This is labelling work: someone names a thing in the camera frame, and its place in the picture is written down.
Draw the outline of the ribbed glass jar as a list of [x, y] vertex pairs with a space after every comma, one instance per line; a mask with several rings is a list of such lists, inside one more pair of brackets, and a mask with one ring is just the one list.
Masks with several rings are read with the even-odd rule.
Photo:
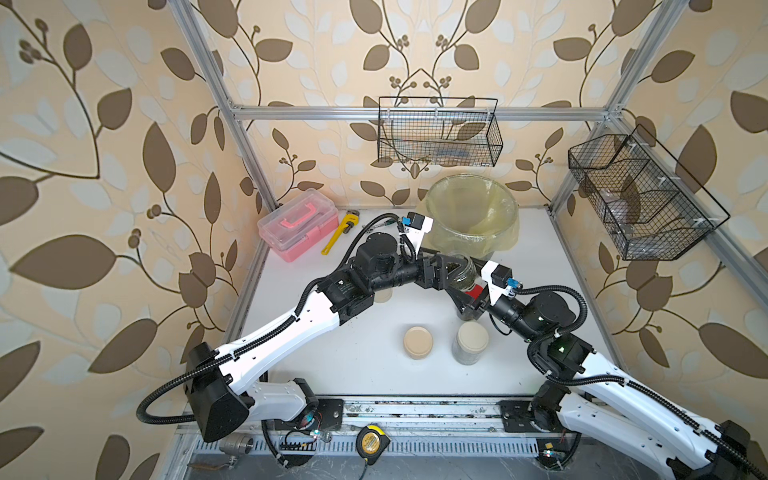
[[452, 282], [459, 282], [459, 281], [465, 281], [470, 280], [471, 281], [471, 289], [476, 283], [477, 278], [477, 272], [475, 273], [447, 273], [447, 281], [448, 283]]

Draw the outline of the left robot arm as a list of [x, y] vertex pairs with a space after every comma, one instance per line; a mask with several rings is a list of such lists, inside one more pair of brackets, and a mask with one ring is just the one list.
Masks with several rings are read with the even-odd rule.
[[262, 375], [310, 340], [372, 307], [379, 291], [415, 284], [445, 290], [468, 260], [420, 246], [432, 219], [415, 212], [376, 216], [352, 240], [338, 266], [311, 280], [297, 305], [260, 329], [212, 349], [194, 347], [188, 371], [149, 393], [136, 409], [148, 425], [194, 423], [207, 442], [248, 419], [296, 421], [316, 407], [306, 381], [269, 384]]

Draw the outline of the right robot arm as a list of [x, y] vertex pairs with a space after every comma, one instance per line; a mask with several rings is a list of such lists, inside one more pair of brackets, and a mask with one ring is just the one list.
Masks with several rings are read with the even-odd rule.
[[486, 313], [501, 334], [516, 334], [546, 381], [531, 401], [541, 430], [564, 427], [620, 451], [663, 479], [764, 479], [748, 457], [750, 435], [677, 405], [624, 372], [575, 333], [588, 306], [563, 285], [525, 288], [492, 261], [450, 267], [449, 293], [463, 312]]

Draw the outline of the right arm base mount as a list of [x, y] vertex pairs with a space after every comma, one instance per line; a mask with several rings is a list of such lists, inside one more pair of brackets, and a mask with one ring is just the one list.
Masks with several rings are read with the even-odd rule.
[[503, 399], [497, 403], [506, 433], [569, 433], [559, 413], [566, 399], [580, 395], [566, 386], [545, 381], [530, 398]]

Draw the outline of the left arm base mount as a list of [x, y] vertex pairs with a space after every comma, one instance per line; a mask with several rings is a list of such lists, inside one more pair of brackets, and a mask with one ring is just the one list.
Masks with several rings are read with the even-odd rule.
[[277, 431], [337, 431], [343, 422], [345, 402], [341, 398], [321, 397], [317, 404], [310, 404], [290, 421], [267, 420], [267, 427]]

